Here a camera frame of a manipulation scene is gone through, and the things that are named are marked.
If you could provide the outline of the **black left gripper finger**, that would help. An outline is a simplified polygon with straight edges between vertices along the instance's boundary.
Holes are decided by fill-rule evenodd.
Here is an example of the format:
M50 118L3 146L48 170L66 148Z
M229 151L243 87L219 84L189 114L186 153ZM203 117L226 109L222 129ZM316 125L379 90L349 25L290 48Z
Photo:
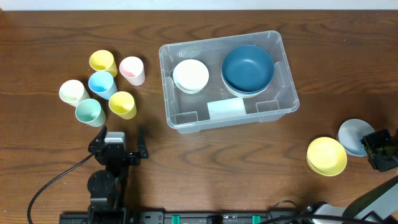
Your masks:
M139 134L137 139L137 148L140 153L146 153L146 143L144 140L144 129L139 126Z
M104 143L105 137L107 133L107 127L103 126L100 130L100 132L95 136L95 138L92 140L91 145L92 146L99 146Z

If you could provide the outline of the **light grey small bowl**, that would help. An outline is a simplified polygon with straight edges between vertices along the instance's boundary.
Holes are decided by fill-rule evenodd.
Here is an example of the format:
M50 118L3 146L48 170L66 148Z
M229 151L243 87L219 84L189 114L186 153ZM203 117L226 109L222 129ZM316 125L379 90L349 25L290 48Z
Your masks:
M365 157L367 153L360 140L374 132L374 128L361 119L346 120L339 128L337 140L351 156Z

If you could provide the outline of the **white small bowl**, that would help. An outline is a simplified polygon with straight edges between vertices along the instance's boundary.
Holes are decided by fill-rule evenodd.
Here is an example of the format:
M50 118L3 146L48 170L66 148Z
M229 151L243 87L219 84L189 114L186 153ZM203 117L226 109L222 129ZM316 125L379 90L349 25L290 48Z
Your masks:
M188 59L180 62L173 71L175 85L184 93L196 94L208 83L210 73L199 60Z

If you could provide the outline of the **beige large bowl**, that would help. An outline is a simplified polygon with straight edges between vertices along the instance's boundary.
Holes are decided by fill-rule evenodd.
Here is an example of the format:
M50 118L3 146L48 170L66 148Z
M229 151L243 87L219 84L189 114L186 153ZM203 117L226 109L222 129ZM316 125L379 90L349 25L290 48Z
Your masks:
M225 85L226 89L227 89L232 95L237 96L237 97L239 97L239 98L252 98L252 97L255 97L255 96L261 94L263 91L265 91L265 90L271 85L271 83L269 83L269 84L266 85L265 89L259 90L259 91L254 92L254 93L243 93L243 92L239 92L239 91L237 91L237 90L234 90L232 87L230 87L230 86L227 84L226 80L225 80L223 77L221 77L221 79L222 79L223 84Z

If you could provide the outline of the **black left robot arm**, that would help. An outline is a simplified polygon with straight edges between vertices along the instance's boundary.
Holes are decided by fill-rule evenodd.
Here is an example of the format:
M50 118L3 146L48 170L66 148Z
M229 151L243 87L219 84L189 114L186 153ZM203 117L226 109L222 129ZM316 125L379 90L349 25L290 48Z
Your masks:
M129 167L138 166L141 159L149 157L143 128L139 128L135 152L126 151L124 132L108 132L106 126L89 143L88 151L105 166L105 169L96 171L88 179L91 207L106 210L121 208Z

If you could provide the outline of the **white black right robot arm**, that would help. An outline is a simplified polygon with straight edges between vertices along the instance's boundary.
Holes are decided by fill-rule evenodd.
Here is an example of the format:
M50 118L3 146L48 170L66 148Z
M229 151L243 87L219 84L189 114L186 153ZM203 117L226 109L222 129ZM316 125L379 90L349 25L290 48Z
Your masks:
M364 136L361 144L374 170L386 172L397 167L397 135L391 136L383 129ZM346 208L334 207L326 202L317 202L305 212L315 215L333 215L356 218L378 223L397 223L392 216L397 211L397 177L386 181L360 196Z

